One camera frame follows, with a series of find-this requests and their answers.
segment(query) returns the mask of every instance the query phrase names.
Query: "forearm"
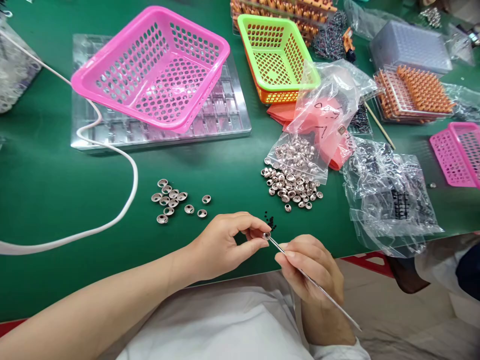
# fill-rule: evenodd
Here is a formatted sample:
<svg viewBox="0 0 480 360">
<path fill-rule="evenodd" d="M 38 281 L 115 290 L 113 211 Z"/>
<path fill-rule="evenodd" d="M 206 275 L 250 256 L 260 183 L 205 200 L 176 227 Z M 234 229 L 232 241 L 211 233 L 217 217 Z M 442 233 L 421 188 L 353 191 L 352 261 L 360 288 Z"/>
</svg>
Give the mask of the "forearm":
<svg viewBox="0 0 480 360">
<path fill-rule="evenodd" d="M 349 321 L 334 307 L 318 307 L 302 301 L 301 320 L 306 340 L 312 345 L 355 345 Z"/>
<path fill-rule="evenodd" d="M 197 279 L 186 248 L 95 282 L 0 339 L 2 359 L 95 359 L 165 298 Z"/>
</svg>

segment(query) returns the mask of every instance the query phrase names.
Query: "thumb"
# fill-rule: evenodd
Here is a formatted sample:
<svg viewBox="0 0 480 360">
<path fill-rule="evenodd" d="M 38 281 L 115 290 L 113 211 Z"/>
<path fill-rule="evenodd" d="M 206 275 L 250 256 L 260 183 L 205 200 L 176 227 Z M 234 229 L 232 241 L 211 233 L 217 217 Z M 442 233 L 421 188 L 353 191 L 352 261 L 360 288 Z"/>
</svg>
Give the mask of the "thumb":
<svg viewBox="0 0 480 360">
<path fill-rule="evenodd" d="M 231 261 L 240 265 L 253 254 L 255 254 L 259 249 L 266 248 L 267 246 L 269 246 L 269 242 L 260 237 L 254 238 L 250 241 L 245 241 L 243 244 L 233 248 L 231 251 Z"/>
<path fill-rule="evenodd" d="M 275 261 L 281 266 L 281 273 L 290 284 L 293 291 L 302 299 L 306 299 L 308 291 L 305 288 L 304 276 L 287 260 L 285 255 L 278 252 Z"/>
</svg>

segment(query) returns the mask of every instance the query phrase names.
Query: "white sleeve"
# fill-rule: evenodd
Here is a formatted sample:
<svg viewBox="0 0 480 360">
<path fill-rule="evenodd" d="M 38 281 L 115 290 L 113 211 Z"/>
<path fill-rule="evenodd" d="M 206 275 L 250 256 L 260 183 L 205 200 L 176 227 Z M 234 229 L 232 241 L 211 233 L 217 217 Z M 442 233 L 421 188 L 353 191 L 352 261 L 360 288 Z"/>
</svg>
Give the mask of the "white sleeve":
<svg viewBox="0 0 480 360">
<path fill-rule="evenodd" d="M 370 355 L 357 339 L 355 345 L 310 345 L 310 354 L 314 360 L 371 360 Z"/>
</svg>

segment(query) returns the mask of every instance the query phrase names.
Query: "green plastic basket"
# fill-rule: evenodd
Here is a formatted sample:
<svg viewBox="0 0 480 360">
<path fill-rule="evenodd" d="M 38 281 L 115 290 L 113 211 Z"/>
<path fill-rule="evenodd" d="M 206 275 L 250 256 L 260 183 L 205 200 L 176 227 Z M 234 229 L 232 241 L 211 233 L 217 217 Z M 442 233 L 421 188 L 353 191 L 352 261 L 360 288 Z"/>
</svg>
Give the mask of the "green plastic basket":
<svg viewBox="0 0 480 360">
<path fill-rule="evenodd" d="M 293 21 L 242 14 L 238 27 L 257 86 L 276 93 L 320 85 L 317 73 L 310 76 L 308 83 L 300 84 L 304 60 L 312 58 Z"/>
</svg>

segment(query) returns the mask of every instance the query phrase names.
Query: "worker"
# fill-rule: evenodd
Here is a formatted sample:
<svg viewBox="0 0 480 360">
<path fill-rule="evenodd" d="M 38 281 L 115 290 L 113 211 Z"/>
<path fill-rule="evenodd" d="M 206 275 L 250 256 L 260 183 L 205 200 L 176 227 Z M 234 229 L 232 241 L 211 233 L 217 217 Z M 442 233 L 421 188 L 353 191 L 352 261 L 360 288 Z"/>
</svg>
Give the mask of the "worker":
<svg viewBox="0 0 480 360">
<path fill-rule="evenodd" d="M 275 260 L 283 276 L 276 271 L 184 289 L 236 269 L 269 246 L 262 237 L 269 231 L 248 212 L 217 215 L 189 245 L 28 319 L 0 338 L 0 359 L 370 359 L 347 318 L 297 270 L 343 303 L 343 276 L 311 235 L 281 245 L 285 254 Z M 238 232 L 248 241 L 237 245 Z M 291 290 L 301 299 L 298 317 Z"/>
</svg>

